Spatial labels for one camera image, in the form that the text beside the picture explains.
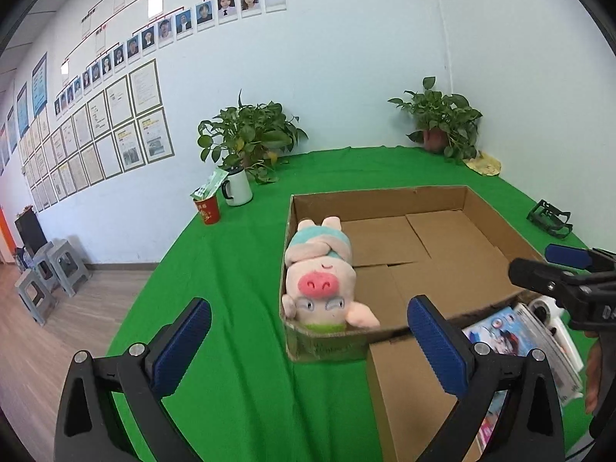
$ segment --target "pig snout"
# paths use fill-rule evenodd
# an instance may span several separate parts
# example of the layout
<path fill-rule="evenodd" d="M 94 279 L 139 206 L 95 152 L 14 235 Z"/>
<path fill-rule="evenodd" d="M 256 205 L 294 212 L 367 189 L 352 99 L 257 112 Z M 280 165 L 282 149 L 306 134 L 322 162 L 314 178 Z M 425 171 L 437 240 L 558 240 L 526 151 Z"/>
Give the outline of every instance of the pig snout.
<path fill-rule="evenodd" d="M 329 297 L 338 292 L 338 278 L 331 273 L 313 271 L 298 281 L 298 290 L 306 297 Z"/>

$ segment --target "cardboard box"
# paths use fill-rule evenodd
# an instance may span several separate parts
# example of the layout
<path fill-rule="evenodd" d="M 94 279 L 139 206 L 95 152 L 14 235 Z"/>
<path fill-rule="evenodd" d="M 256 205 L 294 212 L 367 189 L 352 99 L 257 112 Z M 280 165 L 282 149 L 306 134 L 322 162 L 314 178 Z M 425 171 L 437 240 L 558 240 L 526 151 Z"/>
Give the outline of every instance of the cardboard box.
<path fill-rule="evenodd" d="M 415 462 L 447 419 L 456 398 L 443 391 L 412 337 L 371 345 L 366 375 L 383 462 Z M 473 441 L 464 462 L 475 462 L 480 456 Z"/>
<path fill-rule="evenodd" d="M 294 361 L 364 358 L 370 344 L 407 335 L 406 307 L 416 295 L 428 295 L 460 327 L 533 298 L 510 284 L 507 268 L 516 257 L 541 256 L 466 186 L 293 195 L 285 248 L 299 221 L 319 224 L 329 216 L 340 217 L 351 241 L 355 299 L 372 309 L 381 328 L 317 334 L 286 319 L 280 307 L 287 354 Z M 283 265 L 279 301 L 285 276 Z"/>

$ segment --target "potted plant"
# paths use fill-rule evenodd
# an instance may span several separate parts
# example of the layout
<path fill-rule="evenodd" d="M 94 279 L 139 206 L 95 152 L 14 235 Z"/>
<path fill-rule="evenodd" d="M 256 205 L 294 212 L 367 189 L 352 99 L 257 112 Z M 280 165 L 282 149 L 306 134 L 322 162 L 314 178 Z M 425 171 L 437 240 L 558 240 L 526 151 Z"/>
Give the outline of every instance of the potted plant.
<path fill-rule="evenodd" d="M 197 143 L 203 148 L 201 160 L 212 155 L 214 163 L 225 170 L 242 166 L 259 184 L 275 182 L 273 168 L 283 152 L 308 136 L 295 125 L 298 116 L 287 118 L 282 104 L 242 104 L 221 109 L 213 121 L 199 123 Z"/>
<path fill-rule="evenodd" d="M 456 160 L 474 158 L 477 155 L 477 124 L 483 115 L 463 95 L 443 95 L 432 90 L 436 78 L 423 79 L 424 93 L 411 94 L 409 102 L 400 98 L 389 99 L 401 110 L 414 115 L 417 131 L 407 135 L 413 142 L 423 143 L 430 152 L 443 152 L 445 157 Z"/>

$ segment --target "screw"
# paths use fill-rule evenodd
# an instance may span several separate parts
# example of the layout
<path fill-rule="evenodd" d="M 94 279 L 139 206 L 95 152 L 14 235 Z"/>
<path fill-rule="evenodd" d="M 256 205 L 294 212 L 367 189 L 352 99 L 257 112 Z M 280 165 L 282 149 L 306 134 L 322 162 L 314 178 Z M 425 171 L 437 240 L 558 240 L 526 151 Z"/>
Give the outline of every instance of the screw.
<path fill-rule="evenodd" d="M 75 354 L 75 363 L 83 363 L 85 360 L 87 360 L 87 352 L 79 351 Z"/>
<path fill-rule="evenodd" d="M 537 361 L 543 361 L 545 359 L 545 353 L 541 349 L 533 349 L 532 355 Z"/>
<path fill-rule="evenodd" d="M 133 344 L 129 349 L 128 349 L 128 354 L 130 354 L 131 356 L 141 356 L 141 354 L 144 353 L 144 351 L 146 350 L 146 347 L 143 344 Z"/>
<path fill-rule="evenodd" d="M 478 342 L 474 346 L 475 352 L 481 356 L 486 356 L 490 354 L 490 346 L 485 342 Z"/>

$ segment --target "pig ear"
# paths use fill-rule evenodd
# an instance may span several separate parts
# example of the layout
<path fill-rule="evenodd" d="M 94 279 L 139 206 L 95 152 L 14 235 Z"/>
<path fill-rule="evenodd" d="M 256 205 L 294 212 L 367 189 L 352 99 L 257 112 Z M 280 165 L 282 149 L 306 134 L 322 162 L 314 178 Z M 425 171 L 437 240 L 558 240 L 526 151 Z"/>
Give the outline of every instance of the pig ear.
<path fill-rule="evenodd" d="M 340 257 L 342 257 L 342 259 L 345 262 L 349 264 L 352 263 L 352 255 L 350 252 L 350 246 L 346 242 L 341 240 L 340 238 L 331 236 L 329 234 L 320 234 L 306 241 L 306 244 L 312 244 L 312 243 L 325 243 L 329 247 L 327 252 L 329 252 L 330 250 L 334 250 L 335 253 L 337 253 Z"/>
<path fill-rule="evenodd" d="M 298 231 L 301 231 L 302 229 L 306 229 L 307 227 L 310 227 L 310 226 L 314 226 L 314 222 L 312 221 L 312 219 L 300 220 L 300 223 L 298 224 Z"/>
<path fill-rule="evenodd" d="M 340 217 L 327 217 L 326 219 L 323 219 L 323 223 L 321 225 L 331 227 L 332 229 L 337 229 L 338 231 L 343 230 L 343 226 L 340 223 Z"/>
<path fill-rule="evenodd" d="M 300 260 L 316 259 L 323 257 L 330 251 L 330 246 L 323 242 L 313 243 L 308 241 L 297 245 L 291 245 L 285 252 L 285 265 L 289 267 L 291 264 Z"/>
<path fill-rule="evenodd" d="M 381 326 L 370 308 L 359 302 L 351 302 L 346 315 L 347 323 L 358 328 L 378 328 Z"/>
<path fill-rule="evenodd" d="M 295 307 L 295 301 L 290 295 L 284 294 L 282 296 L 282 309 L 284 310 L 287 318 L 293 319 L 295 317 L 297 308 Z"/>

